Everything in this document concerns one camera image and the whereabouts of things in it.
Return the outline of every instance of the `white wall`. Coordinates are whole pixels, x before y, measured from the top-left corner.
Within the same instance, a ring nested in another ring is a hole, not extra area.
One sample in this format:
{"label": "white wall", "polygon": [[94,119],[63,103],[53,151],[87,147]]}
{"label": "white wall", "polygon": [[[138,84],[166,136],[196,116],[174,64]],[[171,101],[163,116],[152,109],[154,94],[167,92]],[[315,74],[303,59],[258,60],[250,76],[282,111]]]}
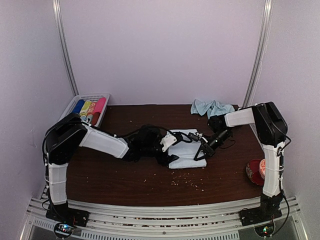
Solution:
{"label": "white wall", "polygon": [[258,46],[264,0],[63,0],[81,93],[111,104],[241,105]]}
{"label": "white wall", "polygon": [[276,0],[253,102],[273,101],[288,123],[284,187],[297,196],[311,239],[320,222],[320,1]]}
{"label": "white wall", "polygon": [[0,239],[44,186],[41,143],[72,98],[51,0],[0,0]]}

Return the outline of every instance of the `light blue cloth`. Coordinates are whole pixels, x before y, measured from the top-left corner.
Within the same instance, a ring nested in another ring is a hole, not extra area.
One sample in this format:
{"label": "light blue cloth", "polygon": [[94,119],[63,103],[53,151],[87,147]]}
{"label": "light blue cloth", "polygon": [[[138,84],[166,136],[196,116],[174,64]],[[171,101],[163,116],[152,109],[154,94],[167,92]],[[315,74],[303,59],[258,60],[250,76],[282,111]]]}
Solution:
{"label": "light blue cloth", "polygon": [[234,112],[235,109],[230,104],[223,104],[219,101],[200,101],[195,99],[191,106],[191,114],[200,114],[201,116],[207,113],[208,119],[212,116],[218,116]]}

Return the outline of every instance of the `wooden table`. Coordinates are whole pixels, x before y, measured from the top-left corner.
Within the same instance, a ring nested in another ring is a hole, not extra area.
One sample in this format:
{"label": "wooden table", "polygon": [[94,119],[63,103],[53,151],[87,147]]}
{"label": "wooden table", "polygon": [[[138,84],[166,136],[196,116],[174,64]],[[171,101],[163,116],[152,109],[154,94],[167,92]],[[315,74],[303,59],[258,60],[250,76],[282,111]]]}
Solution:
{"label": "wooden table", "polygon": [[[108,107],[101,128],[119,135],[144,124],[168,129],[197,129],[206,135],[207,116],[190,114],[190,105],[126,105]],[[245,167],[262,159],[263,151],[249,126],[233,129],[235,145],[217,149],[207,167],[169,169],[154,158],[126,162],[79,147],[67,170],[68,199],[122,206],[185,206],[221,203],[260,196]],[[231,144],[226,141],[224,147]]]}

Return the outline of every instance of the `metal pole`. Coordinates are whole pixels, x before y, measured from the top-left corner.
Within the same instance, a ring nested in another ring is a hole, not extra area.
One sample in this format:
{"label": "metal pole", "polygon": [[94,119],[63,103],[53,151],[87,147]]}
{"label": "metal pole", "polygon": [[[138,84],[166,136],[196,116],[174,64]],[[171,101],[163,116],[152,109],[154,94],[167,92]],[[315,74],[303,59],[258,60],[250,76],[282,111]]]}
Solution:
{"label": "metal pole", "polygon": [[261,70],[260,66],[262,62],[262,57],[266,50],[266,42],[268,39],[268,33],[269,33],[270,22],[271,22],[272,5],[273,5],[273,0],[265,0],[258,48],[255,55],[255,61],[253,64],[249,85],[243,101],[243,105],[242,105],[243,108],[246,108],[251,104],[251,101],[254,95],[254,90],[255,90],[256,83]]}
{"label": "metal pole", "polygon": [[62,22],[62,15],[61,15],[61,9],[60,9],[60,0],[52,0],[53,3],[53,12],[55,17],[56,26],[58,28],[59,38],[60,38],[60,44],[62,48],[63,53],[63,60],[64,65],[66,68],[66,72],[68,75],[68,80],[70,82],[71,90],[74,96],[79,95],[78,87],[76,84],[75,76],[72,70],[71,61],[69,57],[69,52],[67,48],[67,42],[64,32],[64,25]]}

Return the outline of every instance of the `white basket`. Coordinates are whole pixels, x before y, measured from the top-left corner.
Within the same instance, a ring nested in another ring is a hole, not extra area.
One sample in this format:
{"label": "white basket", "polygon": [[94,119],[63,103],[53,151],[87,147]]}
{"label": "white basket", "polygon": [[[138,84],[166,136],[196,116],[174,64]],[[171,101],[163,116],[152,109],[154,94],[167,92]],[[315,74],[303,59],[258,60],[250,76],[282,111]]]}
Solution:
{"label": "white basket", "polygon": [[85,101],[89,100],[89,101],[92,101],[92,102],[97,102],[100,98],[103,98],[103,97],[106,98],[106,101],[105,101],[105,104],[103,106],[102,112],[101,112],[101,114],[99,116],[99,119],[98,119],[98,121],[96,122],[96,125],[95,125],[96,127],[100,127],[102,119],[104,119],[104,116],[106,114],[107,103],[108,103],[108,100],[110,98],[110,94],[109,93],[96,93],[96,94],[86,94],[86,95],[77,95],[77,96],[75,96],[71,100],[71,102],[68,104],[68,106],[66,107],[64,112],[62,113],[59,121],[72,112],[72,110],[75,108],[75,106],[76,106],[76,104],[77,104],[77,102],[79,100],[82,99],[82,100],[85,100]]}

